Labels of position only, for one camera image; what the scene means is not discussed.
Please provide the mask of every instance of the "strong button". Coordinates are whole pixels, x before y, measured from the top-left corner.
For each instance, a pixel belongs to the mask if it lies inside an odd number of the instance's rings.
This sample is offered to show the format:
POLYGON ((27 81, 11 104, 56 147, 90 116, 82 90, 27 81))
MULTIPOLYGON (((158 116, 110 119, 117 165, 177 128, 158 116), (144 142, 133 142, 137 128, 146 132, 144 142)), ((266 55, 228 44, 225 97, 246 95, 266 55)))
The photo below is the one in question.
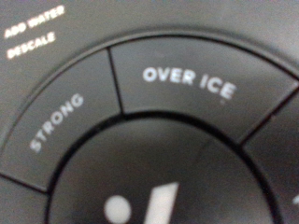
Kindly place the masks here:
POLYGON ((106 51, 75 64, 29 106, 7 140, 1 173, 46 190, 65 152, 97 123, 120 113, 106 51))
POLYGON ((241 142, 298 85, 245 51, 188 38, 117 46, 113 61, 126 113, 197 117, 241 142))

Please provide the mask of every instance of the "black plastic surface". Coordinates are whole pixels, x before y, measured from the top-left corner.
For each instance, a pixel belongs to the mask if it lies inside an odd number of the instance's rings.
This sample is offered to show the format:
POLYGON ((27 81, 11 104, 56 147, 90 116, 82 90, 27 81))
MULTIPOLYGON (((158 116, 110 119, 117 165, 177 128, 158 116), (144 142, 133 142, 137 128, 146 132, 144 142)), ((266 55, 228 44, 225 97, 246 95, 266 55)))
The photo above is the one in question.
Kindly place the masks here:
POLYGON ((299 95, 246 145, 276 195, 285 224, 299 223, 299 95))
POLYGON ((0 178, 0 223, 43 224, 48 197, 0 178))
POLYGON ((74 65, 29 106, 8 139, 1 173, 46 190, 69 147, 120 113, 106 51, 74 65))
POLYGON ((175 111, 240 142, 298 83, 239 49, 188 38, 112 48, 124 112, 175 111))
POLYGON ((272 223, 243 161, 206 133, 165 119, 118 124, 83 145, 58 179, 50 223, 108 223, 104 205, 115 195, 131 204, 126 223, 144 223, 151 190, 173 182, 170 223, 272 223))
POLYGON ((213 36, 259 51, 295 74, 299 68, 296 28, 299 5, 295 1, 1 1, 0 4, 2 137, 14 119, 11 116, 37 84, 82 51, 114 42, 115 38, 165 33, 213 36), (7 28, 59 5, 65 6, 63 16, 4 39, 7 28), (56 35, 51 45, 14 60, 7 59, 8 49, 48 32, 56 35))

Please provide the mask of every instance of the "black control panel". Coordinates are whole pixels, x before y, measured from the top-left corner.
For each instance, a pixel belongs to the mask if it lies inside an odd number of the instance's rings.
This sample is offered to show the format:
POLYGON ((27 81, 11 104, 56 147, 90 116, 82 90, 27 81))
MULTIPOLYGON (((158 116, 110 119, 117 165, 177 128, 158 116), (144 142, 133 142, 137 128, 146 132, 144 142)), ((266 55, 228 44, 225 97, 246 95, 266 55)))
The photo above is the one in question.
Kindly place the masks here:
POLYGON ((1 223, 299 222, 297 5, 0 6, 1 223))

